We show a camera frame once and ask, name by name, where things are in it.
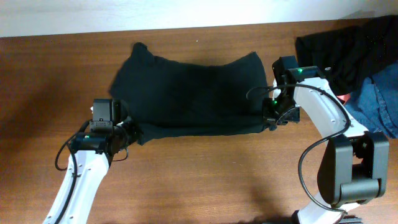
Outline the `dark green cloth garment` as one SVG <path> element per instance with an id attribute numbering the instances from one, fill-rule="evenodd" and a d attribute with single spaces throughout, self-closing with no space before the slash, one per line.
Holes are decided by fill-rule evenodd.
<path id="1" fill-rule="evenodd" d="M 262 100 L 246 94 L 266 84 L 255 52 L 226 65 L 202 66 L 155 56 L 138 42 L 109 94 L 125 102 L 143 145 L 170 137 L 260 133 L 268 128 Z"/>

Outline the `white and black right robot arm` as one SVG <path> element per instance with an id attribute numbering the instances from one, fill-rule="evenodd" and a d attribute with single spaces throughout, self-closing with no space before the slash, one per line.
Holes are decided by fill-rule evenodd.
<path id="1" fill-rule="evenodd" d="M 389 141 L 383 133 L 371 133 L 356 121 L 332 92 L 316 66 L 299 67 L 294 56 L 281 57 L 272 65 L 272 93 L 263 100 L 263 119 L 270 127 L 299 122 L 303 109 L 321 139 L 303 151 L 298 162 L 302 174 L 305 156 L 325 143 L 317 174 L 318 193 L 304 192 L 310 203 L 294 211 L 287 223 L 361 223 L 348 212 L 386 191 Z"/>

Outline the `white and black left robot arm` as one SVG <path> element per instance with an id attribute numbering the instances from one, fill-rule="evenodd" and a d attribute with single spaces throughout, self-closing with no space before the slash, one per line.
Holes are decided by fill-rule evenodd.
<path id="1" fill-rule="evenodd" d="M 137 141 L 137 128 L 122 100 L 95 99 L 85 121 L 57 152 L 65 177 L 44 223 L 86 223 L 101 181 L 116 154 Z"/>

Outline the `blue denim jeans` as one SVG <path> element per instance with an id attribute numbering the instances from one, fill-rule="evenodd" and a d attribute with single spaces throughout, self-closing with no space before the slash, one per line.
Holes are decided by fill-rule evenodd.
<path id="1" fill-rule="evenodd" d="M 397 63 L 364 79 L 345 108 L 370 132 L 397 138 Z"/>

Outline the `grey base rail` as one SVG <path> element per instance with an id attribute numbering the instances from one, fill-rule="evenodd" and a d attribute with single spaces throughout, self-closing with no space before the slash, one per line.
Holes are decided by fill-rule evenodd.
<path id="1" fill-rule="evenodd" d="M 363 220 L 359 217 L 344 217 L 341 219 L 338 224 L 363 224 Z"/>

